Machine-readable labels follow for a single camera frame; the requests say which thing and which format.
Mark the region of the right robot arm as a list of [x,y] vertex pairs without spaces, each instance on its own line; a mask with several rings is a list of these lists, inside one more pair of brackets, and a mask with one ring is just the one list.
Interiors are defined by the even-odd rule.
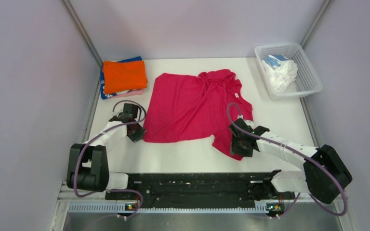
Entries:
[[279,171],[263,185],[264,194],[277,198],[284,192],[307,193],[316,200],[331,204],[353,180],[336,150],[305,146],[285,139],[263,126],[252,128],[238,118],[229,126],[232,132],[231,153],[251,157],[254,151],[269,154],[295,167],[297,171]]

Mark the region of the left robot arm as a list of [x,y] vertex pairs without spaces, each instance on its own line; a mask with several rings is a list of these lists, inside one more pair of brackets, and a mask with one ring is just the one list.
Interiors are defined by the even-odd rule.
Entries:
[[117,191],[122,198],[129,199],[135,193],[127,173],[110,170],[107,154],[121,139],[128,138],[134,143],[143,139],[146,129],[140,123],[147,112],[135,101],[122,100],[117,104],[123,105],[122,110],[113,109],[112,117],[98,134],[70,148],[66,184],[77,197]]

